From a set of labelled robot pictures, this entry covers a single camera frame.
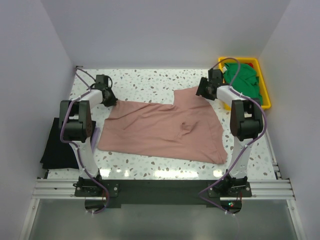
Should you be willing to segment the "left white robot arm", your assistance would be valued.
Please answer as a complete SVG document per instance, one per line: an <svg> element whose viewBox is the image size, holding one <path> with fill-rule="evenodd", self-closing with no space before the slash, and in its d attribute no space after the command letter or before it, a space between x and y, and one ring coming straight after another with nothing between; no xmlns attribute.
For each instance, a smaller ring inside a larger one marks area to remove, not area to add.
<svg viewBox="0 0 320 240"><path fill-rule="evenodd" d="M94 133L91 109L97 105L111 107L117 98L112 91L113 81L104 74L97 75L88 90L73 100L63 100L59 106L60 141L69 144L79 168L76 196L108 194L102 184L100 170L94 160L91 136Z"/></svg>

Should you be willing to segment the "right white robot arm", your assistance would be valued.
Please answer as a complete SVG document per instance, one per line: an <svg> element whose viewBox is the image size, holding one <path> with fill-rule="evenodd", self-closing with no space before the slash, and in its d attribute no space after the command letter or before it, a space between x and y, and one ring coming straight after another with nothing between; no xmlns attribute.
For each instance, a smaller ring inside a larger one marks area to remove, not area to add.
<svg viewBox="0 0 320 240"><path fill-rule="evenodd" d="M240 192L247 187L248 162L253 142L265 132L263 110L259 99L252 99L223 82L219 69L209 69L208 77L202 77L197 96L207 100L221 100L229 104L230 132L234 137L229 169L210 188L219 194Z"/></svg>

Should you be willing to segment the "pink t shirt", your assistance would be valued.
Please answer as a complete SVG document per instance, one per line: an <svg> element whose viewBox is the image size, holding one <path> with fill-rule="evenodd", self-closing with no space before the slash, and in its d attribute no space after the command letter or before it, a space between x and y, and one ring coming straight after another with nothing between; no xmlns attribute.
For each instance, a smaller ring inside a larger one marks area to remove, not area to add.
<svg viewBox="0 0 320 240"><path fill-rule="evenodd" d="M100 151L224 164L223 127L196 87L173 92L173 104L118 101L104 121Z"/></svg>

